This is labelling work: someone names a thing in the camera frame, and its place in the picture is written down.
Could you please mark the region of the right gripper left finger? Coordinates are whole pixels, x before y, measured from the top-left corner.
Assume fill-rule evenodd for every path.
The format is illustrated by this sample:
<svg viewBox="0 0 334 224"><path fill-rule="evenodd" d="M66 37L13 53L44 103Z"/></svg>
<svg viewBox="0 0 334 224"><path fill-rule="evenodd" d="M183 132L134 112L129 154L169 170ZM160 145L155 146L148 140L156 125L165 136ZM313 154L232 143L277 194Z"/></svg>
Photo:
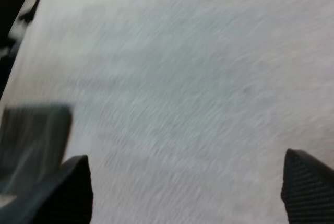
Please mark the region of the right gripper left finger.
<svg viewBox="0 0 334 224"><path fill-rule="evenodd" d="M1 223L90 223L93 190L87 155L73 156L1 208Z"/></svg>

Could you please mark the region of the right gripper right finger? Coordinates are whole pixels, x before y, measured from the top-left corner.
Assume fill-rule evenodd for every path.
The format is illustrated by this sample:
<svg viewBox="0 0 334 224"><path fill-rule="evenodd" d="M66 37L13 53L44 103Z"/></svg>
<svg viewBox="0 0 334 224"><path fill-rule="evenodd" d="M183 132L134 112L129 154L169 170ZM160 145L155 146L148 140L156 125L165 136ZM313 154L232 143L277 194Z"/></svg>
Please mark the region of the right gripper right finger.
<svg viewBox="0 0 334 224"><path fill-rule="evenodd" d="M333 169L305 151L288 149L281 199L289 223L333 223Z"/></svg>

